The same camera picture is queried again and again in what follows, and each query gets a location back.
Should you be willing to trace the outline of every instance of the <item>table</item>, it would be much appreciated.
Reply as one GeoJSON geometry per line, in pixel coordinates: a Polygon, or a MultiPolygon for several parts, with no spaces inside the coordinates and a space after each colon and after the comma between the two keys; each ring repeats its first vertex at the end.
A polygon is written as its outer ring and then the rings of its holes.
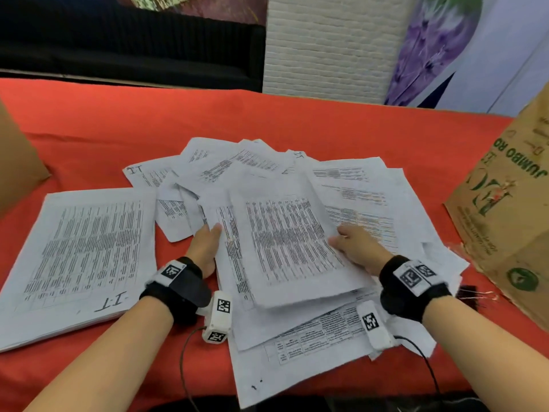
{"type": "MultiPolygon", "coordinates": [[[[38,148],[53,176],[0,220],[3,284],[46,193],[129,186],[122,168],[178,154],[189,138],[262,138],[277,150],[304,150],[319,160],[381,156],[403,167],[447,245],[460,242],[442,202],[510,119],[378,105],[268,96],[245,91],[184,90],[0,80],[0,98],[38,148]]],[[[160,266],[184,254],[190,240],[169,243],[156,230],[160,266]]],[[[496,290],[469,268],[464,283],[496,290]]],[[[209,283],[216,288],[215,279],[209,283]]],[[[505,298],[483,301],[487,318],[549,356],[549,334],[505,298]]],[[[110,323],[0,354],[0,405],[23,409],[110,323]]],[[[184,396],[178,358],[189,330],[174,329],[151,367],[131,410],[184,396]]],[[[194,396],[236,393],[226,344],[189,343],[186,380],[194,396]]],[[[443,391],[468,389],[440,347],[430,360],[443,391]]],[[[423,360],[399,347],[371,362],[362,358],[301,382],[289,393],[414,395],[432,393],[423,360]]]]}

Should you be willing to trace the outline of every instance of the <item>right hand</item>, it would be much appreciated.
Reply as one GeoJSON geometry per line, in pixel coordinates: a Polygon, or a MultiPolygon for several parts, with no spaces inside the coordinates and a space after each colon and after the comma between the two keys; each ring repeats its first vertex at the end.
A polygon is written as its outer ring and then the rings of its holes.
{"type": "Polygon", "coordinates": [[[328,238],[328,244],[342,251],[351,262],[363,266],[371,275],[379,276],[383,266],[393,257],[360,226],[340,225],[338,232],[340,235],[328,238]]]}

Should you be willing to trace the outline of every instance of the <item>wire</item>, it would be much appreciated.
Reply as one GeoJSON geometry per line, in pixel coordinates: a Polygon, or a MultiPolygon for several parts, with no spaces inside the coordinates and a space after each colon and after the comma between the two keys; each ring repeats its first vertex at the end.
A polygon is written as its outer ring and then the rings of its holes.
{"type": "Polygon", "coordinates": [[[395,338],[396,339],[403,339],[405,341],[408,341],[408,343],[413,345],[415,347],[415,349],[421,354],[421,357],[423,357],[423,360],[425,360],[425,364],[427,364],[427,367],[429,368],[429,372],[431,373],[431,377],[433,378],[433,382],[435,383],[436,395],[438,396],[439,400],[442,403],[442,394],[440,393],[439,383],[436,381],[435,373],[434,373],[433,369],[431,368],[431,365],[429,364],[429,360],[427,360],[427,357],[425,357],[425,355],[419,349],[419,347],[417,345],[415,345],[414,341],[412,341],[412,340],[410,340],[406,337],[402,337],[402,336],[395,336],[395,338]]]}
{"type": "Polygon", "coordinates": [[[187,395],[187,398],[189,399],[190,404],[193,406],[194,410],[196,412],[200,412],[198,408],[196,407],[193,397],[190,395],[189,390],[187,389],[187,385],[185,384],[185,378],[183,376],[183,354],[185,354],[185,349],[187,348],[187,344],[190,340],[190,338],[193,336],[193,334],[197,331],[205,330],[206,327],[199,327],[195,328],[193,331],[190,332],[189,336],[187,337],[187,340],[185,341],[185,344],[183,345],[183,349],[181,350],[181,356],[179,357],[179,374],[181,376],[181,383],[183,384],[183,389],[185,390],[185,395],[187,395]]]}

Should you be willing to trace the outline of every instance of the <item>left hand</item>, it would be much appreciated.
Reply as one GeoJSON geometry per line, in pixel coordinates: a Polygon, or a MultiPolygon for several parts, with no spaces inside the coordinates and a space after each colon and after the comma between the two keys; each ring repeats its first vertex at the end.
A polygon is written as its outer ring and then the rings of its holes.
{"type": "Polygon", "coordinates": [[[193,241],[190,242],[186,256],[202,270],[203,279],[211,276],[215,271],[214,256],[219,247],[219,237],[222,231],[223,227],[219,223],[211,230],[206,224],[196,232],[193,241]]]}

